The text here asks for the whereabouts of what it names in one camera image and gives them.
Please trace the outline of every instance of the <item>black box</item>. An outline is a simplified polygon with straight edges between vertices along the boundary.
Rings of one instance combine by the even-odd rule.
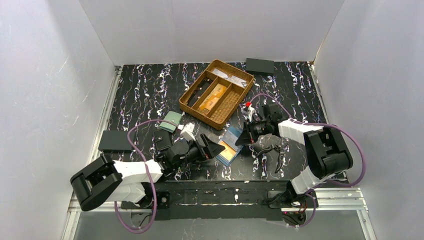
[[[171,133],[167,130],[160,129],[153,132],[153,142],[156,150],[162,151],[172,147]]]
[[[247,58],[245,71],[250,74],[272,76],[274,75],[274,61]]]
[[[131,152],[133,146],[127,139],[128,131],[103,131],[98,150],[102,152]],[[134,132],[131,132],[130,139],[134,140]]]

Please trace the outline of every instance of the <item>white panel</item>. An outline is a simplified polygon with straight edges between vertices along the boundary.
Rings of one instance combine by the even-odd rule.
[[[156,183],[162,177],[161,166],[153,159],[148,160],[146,163],[143,161],[137,162],[123,162],[114,161],[113,165],[116,171],[122,174],[122,182],[120,186],[132,183],[149,183],[149,177],[146,173],[146,165],[148,166],[149,173],[153,182]]]
[[[80,0],[115,65],[313,61],[344,0]]]
[[[61,237],[114,69],[77,0],[2,1],[2,239]]]
[[[368,158],[360,188],[378,239],[422,239],[423,13],[423,1],[347,0],[316,59],[330,122]]]

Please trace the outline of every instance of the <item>glass panel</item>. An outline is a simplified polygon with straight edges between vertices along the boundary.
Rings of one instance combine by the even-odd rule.
[[[130,212],[122,212],[130,224]],[[276,225],[264,219],[177,219],[155,221],[144,234],[128,232],[119,223],[114,212],[82,212],[75,240],[140,240],[140,239],[193,239],[193,240],[364,240],[357,211],[317,211],[309,225],[296,230]]]

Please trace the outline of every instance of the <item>green card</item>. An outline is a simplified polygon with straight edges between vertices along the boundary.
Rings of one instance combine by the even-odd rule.
[[[165,118],[163,120],[172,122],[172,123],[174,123],[174,124],[176,124],[178,126],[180,124],[180,120],[181,120],[181,117],[182,116],[183,115],[181,115],[178,112],[169,111],[166,114],[166,116],[165,116]],[[163,129],[163,130],[166,130],[166,131],[168,131],[170,133],[173,133],[177,127],[163,121],[163,122],[160,123],[159,128],[160,129]]]

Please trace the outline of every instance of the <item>wicker basket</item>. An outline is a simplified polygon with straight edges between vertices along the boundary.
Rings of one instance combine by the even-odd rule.
[[[230,81],[221,78],[212,73],[212,71],[218,68],[227,75],[236,76],[246,81],[247,86],[245,88],[238,86],[237,84],[231,83]],[[194,92],[197,85],[204,78],[213,80],[212,84],[207,90],[200,96],[196,103],[189,107],[188,100]],[[207,66],[196,81],[190,86],[190,88],[181,96],[179,99],[179,107],[184,112],[194,116],[195,118],[205,122],[206,124],[214,127],[217,130],[223,129],[224,125],[230,119],[231,115],[237,109],[242,100],[246,97],[249,90],[252,88],[254,82],[253,75],[244,72],[236,67],[233,67],[220,60],[214,60]],[[227,87],[224,94],[219,98],[217,103],[210,109],[201,110],[199,107],[205,100],[205,98],[212,92],[217,84],[222,84]]]

